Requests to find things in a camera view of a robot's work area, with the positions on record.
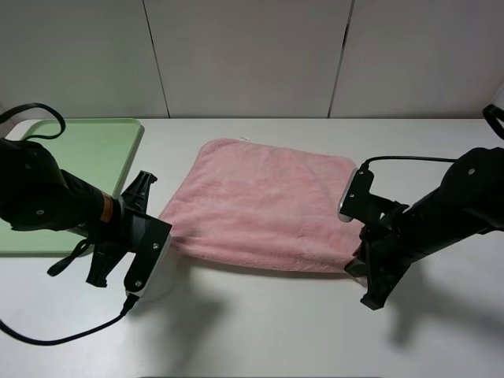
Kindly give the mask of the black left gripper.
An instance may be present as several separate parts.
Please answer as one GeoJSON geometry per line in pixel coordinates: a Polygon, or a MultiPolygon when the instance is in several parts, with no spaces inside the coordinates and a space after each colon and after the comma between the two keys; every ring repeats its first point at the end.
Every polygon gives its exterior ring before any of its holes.
{"type": "MultiPolygon", "coordinates": [[[[145,171],[121,193],[125,209],[146,214],[150,186],[145,171]]],[[[1,141],[1,250],[69,252],[78,242],[97,243],[86,282],[107,287],[107,277],[131,249],[124,236],[120,202],[61,169],[53,155],[32,140],[1,141]]]]}

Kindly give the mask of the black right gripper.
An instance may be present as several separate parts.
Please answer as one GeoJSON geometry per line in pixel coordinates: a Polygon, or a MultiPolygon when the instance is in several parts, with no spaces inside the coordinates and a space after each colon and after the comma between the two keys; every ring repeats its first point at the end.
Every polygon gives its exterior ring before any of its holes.
{"type": "Polygon", "coordinates": [[[398,203],[378,223],[364,224],[361,245],[344,271],[367,279],[360,303],[382,309],[414,262],[472,235],[502,230],[503,150],[475,148],[421,200],[398,203]]]}

